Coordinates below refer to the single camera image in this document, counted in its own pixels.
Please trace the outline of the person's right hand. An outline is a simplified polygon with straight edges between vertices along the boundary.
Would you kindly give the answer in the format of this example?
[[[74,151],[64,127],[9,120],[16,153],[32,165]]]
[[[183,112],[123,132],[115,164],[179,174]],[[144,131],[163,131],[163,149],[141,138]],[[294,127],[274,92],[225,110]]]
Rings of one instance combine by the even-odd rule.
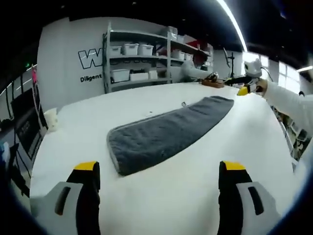
[[[267,91],[267,88],[268,88],[268,81],[260,78],[256,82],[255,89],[253,90],[253,92],[263,97]]]

